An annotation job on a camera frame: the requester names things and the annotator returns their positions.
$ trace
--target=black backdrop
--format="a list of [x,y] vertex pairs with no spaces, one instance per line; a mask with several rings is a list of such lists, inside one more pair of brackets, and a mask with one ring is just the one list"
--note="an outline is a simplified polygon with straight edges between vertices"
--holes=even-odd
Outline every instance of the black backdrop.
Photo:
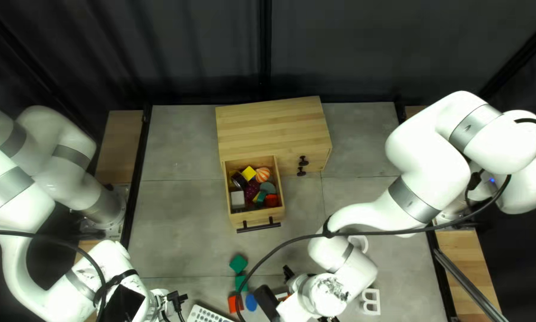
[[[50,106],[97,142],[108,111],[147,102],[320,95],[415,105],[483,89],[499,109],[536,112],[536,53],[501,70],[535,32],[536,0],[0,1],[0,109],[15,117]],[[68,229],[65,211],[49,231]],[[485,217],[480,238],[503,311],[536,320],[536,211]],[[30,262],[34,276],[41,260]],[[38,282],[64,271],[50,267]],[[2,319],[28,315],[4,287]]]

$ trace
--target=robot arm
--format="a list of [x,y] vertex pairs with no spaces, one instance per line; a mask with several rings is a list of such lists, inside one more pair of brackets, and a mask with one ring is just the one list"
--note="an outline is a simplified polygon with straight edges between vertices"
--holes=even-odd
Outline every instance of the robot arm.
[[96,144],[63,115],[31,106],[17,120],[0,111],[0,150],[53,200],[107,229],[123,218],[124,200],[86,172]]
[[[35,233],[51,214],[55,202],[31,177],[0,151],[0,230]],[[30,238],[0,235],[3,275],[8,289],[29,310],[45,321],[82,322],[95,310],[95,292],[101,281],[91,263],[82,258],[49,290],[39,287],[27,271],[27,249]],[[106,282],[133,269],[128,252],[117,242],[102,241],[89,255],[99,264]],[[138,307],[131,303],[121,308],[123,293],[132,294]],[[131,274],[108,289],[109,305],[116,312],[127,312],[132,321],[157,321],[164,309],[166,290],[148,291],[139,276]]]
[[[387,139],[387,157],[401,176],[374,202],[350,205],[333,214],[329,231],[354,224],[380,230],[426,226],[461,198],[469,183],[471,169],[461,154],[492,173],[497,182],[514,174],[515,184],[508,186],[512,193],[504,192],[501,209],[536,208],[536,196],[531,201],[516,197],[532,186],[529,177],[536,176],[536,124],[516,123],[521,116],[536,118],[524,111],[500,113],[468,92],[437,101]],[[300,275],[289,284],[293,295],[277,307],[284,321],[336,316],[377,276],[373,262],[344,237],[314,238],[308,252],[328,273]]]

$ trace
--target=open drawer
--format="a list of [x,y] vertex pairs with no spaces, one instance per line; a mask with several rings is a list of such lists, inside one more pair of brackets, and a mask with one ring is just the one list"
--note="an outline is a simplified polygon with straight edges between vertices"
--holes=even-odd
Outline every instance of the open drawer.
[[[228,217],[230,218],[233,227],[236,228],[238,232],[279,227],[280,222],[285,216],[285,206],[276,157],[270,155],[266,157],[227,160],[222,161],[221,165],[224,172],[224,186],[226,189],[226,200],[228,202]],[[248,209],[243,209],[242,212],[236,212],[231,209],[230,192],[237,191],[238,188],[231,185],[230,173],[234,170],[242,171],[248,166],[254,169],[260,167],[267,167],[270,169],[271,182],[276,187],[276,194],[278,195],[278,206],[257,210],[251,210],[252,208],[248,207]]]

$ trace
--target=gray tiled floor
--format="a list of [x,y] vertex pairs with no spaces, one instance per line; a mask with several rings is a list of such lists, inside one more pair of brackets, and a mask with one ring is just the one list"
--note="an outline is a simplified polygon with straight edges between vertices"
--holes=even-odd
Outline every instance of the gray tiled floor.
[[[397,126],[392,103],[324,104],[334,149],[322,176],[282,178],[286,220],[281,228],[236,234],[226,217],[213,106],[155,106],[143,181],[129,246],[147,287],[178,289],[193,303],[227,312],[234,291],[228,262],[236,253],[250,266],[279,243],[314,233],[325,218],[352,203],[370,202],[398,171],[384,144]],[[352,303],[341,321],[443,321],[445,313],[423,234],[372,236],[368,255],[379,266],[382,315],[363,316]],[[251,287],[282,285],[284,264],[297,272],[321,272],[307,242],[276,253],[250,281]],[[265,321],[246,312],[247,321]]]

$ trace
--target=wooden drawer box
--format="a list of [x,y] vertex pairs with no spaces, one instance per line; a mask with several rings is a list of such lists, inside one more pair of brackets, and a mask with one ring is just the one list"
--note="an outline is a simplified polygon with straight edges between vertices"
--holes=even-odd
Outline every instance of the wooden drawer box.
[[[236,161],[266,156],[273,157],[278,176],[296,175],[302,156],[309,162],[302,171],[320,172],[331,153],[328,124],[318,96],[218,106],[216,131],[220,162],[225,172],[227,166],[236,165]],[[250,212],[238,216],[231,214],[232,224],[242,227],[243,218],[250,218],[250,225],[266,224],[270,216],[274,221],[276,218],[282,220],[283,197],[281,199],[282,211],[276,216],[264,210],[260,210],[265,212],[263,219],[261,215],[249,216]]]
[[[233,213],[230,207],[230,191],[236,191],[230,187],[229,174],[232,170],[242,170],[247,166],[256,169],[259,167],[267,167],[272,172],[272,183],[276,186],[276,194],[278,195],[278,207],[265,208],[252,211],[244,211],[241,213]],[[270,217],[273,222],[280,222],[284,219],[285,205],[284,194],[282,192],[282,184],[280,183],[280,173],[278,172],[278,164],[273,155],[268,157],[250,157],[247,159],[230,160],[222,162],[222,170],[224,172],[224,186],[226,188],[226,199],[228,202],[228,215],[230,222],[234,228],[243,228],[243,222],[246,221],[248,226],[267,225],[270,223]]]

